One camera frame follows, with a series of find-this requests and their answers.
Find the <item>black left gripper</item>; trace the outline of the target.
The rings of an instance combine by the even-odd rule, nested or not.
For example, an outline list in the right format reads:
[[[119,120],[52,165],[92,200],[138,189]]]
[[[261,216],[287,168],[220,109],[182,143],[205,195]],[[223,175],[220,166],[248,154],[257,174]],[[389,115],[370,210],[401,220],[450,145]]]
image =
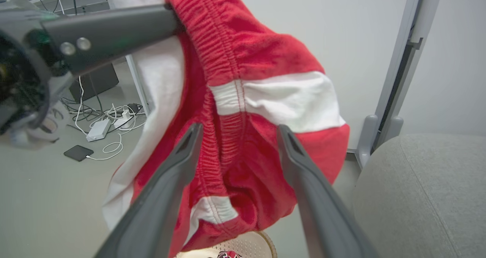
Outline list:
[[[1,134],[35,129],[73,76],[183,31],[168,5],[111,9],[82,16],[1,11]]]

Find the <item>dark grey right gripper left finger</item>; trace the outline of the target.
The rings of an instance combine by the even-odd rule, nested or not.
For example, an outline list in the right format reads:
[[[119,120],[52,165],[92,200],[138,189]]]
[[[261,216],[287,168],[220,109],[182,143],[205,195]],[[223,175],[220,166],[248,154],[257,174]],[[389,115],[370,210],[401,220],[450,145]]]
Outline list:
[[[191,125],[99,249],[98,258],[168,258],[184,187],[193,180],[203,125]]]

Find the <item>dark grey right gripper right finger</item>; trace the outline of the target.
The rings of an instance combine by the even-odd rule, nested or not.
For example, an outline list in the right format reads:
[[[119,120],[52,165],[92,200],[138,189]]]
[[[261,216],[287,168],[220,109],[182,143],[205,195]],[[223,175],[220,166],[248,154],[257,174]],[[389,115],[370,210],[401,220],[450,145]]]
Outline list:
[[[378,251],[290,128],[277,129],[283,175],[294,190],[311,258],[378,258]]]

